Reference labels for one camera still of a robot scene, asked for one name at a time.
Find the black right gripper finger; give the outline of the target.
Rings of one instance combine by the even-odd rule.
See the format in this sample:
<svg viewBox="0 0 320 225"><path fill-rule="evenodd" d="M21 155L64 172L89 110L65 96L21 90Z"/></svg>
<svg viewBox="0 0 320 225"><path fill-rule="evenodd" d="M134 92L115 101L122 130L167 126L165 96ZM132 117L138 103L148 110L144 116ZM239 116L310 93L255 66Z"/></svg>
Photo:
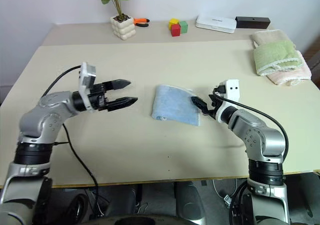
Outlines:
<svg viewBox="0 0 320 225"><path fill-rule="evenodd" d="M204 102L201 98L198 96L192 96L191 97L192 103L199 109L203 114L208 114L208 106L207 103Z"/></svg>

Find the light blue towel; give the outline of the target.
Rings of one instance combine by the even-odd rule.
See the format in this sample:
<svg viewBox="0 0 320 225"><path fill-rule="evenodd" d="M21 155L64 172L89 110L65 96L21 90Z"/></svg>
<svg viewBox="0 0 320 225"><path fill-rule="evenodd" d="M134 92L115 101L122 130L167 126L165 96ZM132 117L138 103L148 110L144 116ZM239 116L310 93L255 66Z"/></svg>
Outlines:
<svg viewBox="0 0 320 225"><path fill-rule="evenodd" d="M161 84L155 89L151 117L158 121L175 121L200 125L199 109L193 104L191 90Z"/></svg>

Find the green plant in white pot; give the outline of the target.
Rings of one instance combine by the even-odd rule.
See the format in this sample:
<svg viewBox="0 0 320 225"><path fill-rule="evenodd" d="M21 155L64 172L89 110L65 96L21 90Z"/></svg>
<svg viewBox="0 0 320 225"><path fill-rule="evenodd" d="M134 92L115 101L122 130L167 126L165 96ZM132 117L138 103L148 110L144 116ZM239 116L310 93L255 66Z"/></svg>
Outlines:
<svg viewBox="0 0 320 225"><path fill-rule="evenodd" d="M129 0L101 0L103 5L112 3L116 9L117 14L110 18L110 23L113 33L125 41L136 34L134 19L122 11L121 1Z"/></svg>

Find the white flat box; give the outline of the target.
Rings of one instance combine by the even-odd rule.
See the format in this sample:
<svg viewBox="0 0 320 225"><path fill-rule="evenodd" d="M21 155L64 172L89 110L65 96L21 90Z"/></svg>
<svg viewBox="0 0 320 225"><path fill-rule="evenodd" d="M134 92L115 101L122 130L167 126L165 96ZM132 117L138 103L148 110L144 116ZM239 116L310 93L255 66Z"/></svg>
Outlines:
<svg viewBox="0 0 320 225"><path fill-rule="evenodd" d="M197 17L195 26L200 29L233 34L236 30L237 22L235 19L231 18L202 14Z"/></svg>

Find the black rectangular box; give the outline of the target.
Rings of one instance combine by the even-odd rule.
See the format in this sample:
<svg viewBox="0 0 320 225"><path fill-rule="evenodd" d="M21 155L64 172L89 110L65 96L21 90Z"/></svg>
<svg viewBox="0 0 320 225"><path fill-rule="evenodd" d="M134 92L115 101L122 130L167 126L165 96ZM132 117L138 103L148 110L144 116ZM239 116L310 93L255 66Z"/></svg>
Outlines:
<svg viewBox="0 0 320 225"><path fill-rule="evenodd" d="M239 29L267 29L271 23L268 17L236 16L235 21Z"/></svg>

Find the red wooden cube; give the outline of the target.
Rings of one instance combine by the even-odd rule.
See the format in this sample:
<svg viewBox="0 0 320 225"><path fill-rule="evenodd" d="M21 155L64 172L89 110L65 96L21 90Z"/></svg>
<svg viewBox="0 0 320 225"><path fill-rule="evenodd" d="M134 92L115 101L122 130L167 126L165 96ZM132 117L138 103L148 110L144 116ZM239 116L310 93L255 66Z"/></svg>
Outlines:
<svg viewBox="0 0 320 225"><path fill-rule="evenodd" d="M177 24L172 24L170 28L171 36L178 37L181 35L181 26Z"/></svg>

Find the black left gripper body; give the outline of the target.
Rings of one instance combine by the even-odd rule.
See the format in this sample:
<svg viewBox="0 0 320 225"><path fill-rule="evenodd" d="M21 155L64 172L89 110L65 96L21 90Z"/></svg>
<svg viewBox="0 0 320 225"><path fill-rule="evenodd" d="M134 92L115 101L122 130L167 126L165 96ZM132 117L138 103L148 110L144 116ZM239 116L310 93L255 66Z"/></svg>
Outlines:
<svg viewBox="0 0 320 225"><path fill-rule="evenodd" d="M88 95L90 104L94 110L102 111L107 109L107 99L105 93L113 90L111 81L94 84Z"/></svg>

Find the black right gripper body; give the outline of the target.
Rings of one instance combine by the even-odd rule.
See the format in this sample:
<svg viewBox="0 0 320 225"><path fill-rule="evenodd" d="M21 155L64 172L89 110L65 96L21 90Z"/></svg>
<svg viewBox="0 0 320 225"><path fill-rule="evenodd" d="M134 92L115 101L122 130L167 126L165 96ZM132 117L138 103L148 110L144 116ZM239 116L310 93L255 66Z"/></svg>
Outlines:
<svg viewBox="0 0 320 225"><path fill-rule="evenodd" d="M226 94L226 86L219 85L214 88L212 94L208 95L212 101L211 106L214 107L214 109L208 110L208 115L212 118L226 118L226 102L221 96L224 94Z"/></svg>

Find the dark rounded shape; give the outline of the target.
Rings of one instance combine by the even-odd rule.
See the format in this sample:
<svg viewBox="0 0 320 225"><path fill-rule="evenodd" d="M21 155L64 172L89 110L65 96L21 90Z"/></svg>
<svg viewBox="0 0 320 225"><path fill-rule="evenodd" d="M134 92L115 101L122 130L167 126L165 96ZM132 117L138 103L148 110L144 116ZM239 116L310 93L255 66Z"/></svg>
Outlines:
<svg viewBox="0 0 320 225"><path fill-rule="evenodd" d="M176 182L174 184L176 201L176 215L189 221L196 221L202 217L199 207L199 194L190 181Z"/></svg>

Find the orange-handled pliers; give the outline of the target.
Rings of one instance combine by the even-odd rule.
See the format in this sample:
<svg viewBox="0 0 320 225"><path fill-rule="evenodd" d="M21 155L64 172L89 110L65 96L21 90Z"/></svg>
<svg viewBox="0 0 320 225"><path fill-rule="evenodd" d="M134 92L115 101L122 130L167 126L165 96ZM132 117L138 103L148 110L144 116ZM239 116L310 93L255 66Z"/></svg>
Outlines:
<svg viewBox="0 0 320 225"><path fill-rule="evenodd" d="M134 18L133 24L137 27L146 28L149 26L150 20L147 18Z"/></svg>

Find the folded green towel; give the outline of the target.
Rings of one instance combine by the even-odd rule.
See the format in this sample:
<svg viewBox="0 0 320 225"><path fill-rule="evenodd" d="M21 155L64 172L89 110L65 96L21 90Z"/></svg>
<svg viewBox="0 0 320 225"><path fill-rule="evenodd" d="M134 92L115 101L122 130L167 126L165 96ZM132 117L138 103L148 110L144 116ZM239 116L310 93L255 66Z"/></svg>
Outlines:
<svg viewBox="0 0 320 225"><path fill-rule="evenodd" d="M302 65L295 45L289 40L259 45L253 51L253 58L259 76L294 71Z"/></svg>

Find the stack of folded towels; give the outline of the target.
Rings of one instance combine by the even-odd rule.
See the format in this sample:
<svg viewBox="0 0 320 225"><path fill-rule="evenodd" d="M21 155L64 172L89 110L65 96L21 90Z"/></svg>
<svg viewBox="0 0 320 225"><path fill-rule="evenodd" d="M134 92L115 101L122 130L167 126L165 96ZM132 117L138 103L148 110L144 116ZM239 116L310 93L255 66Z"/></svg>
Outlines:
<svg viewBox="0 0 320 225"><path fill-rule="evenodd" d="M254 49L260 45L277 42L277 41L291 41L289 37L279 29L273 30L265 30L265 31L258 31L251 35L252 42L254 44ZM275 72L266 76L271 82L275 85L287 85L287 86L294 86L302 81L310 81L312 78L312 73L310 68L308 67L303 55L300 51L296 49L299 58L301 59L301 66L292 71L279 71Z"/></svg>

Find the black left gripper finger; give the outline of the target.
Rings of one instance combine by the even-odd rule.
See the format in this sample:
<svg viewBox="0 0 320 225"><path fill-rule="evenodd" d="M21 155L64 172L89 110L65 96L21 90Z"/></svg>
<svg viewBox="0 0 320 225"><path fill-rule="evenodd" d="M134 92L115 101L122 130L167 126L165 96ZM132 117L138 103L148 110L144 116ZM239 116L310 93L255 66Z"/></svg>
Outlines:
<svg viewBox="0 0 320 225"><path fill-rule="evenodd" d="M133 105L138 100L137 97L122 97L114 101L109 101L107 103L107 110L109 112L120 110Z"/></svg>
<svg viewBox="0 0 320 225"><path fill-rule="evenodd" d="M120 90L127 86L129 86L131 82L129 80L125 79L116 79L113 81L110 81L110 89L111 90Z"/></svg>

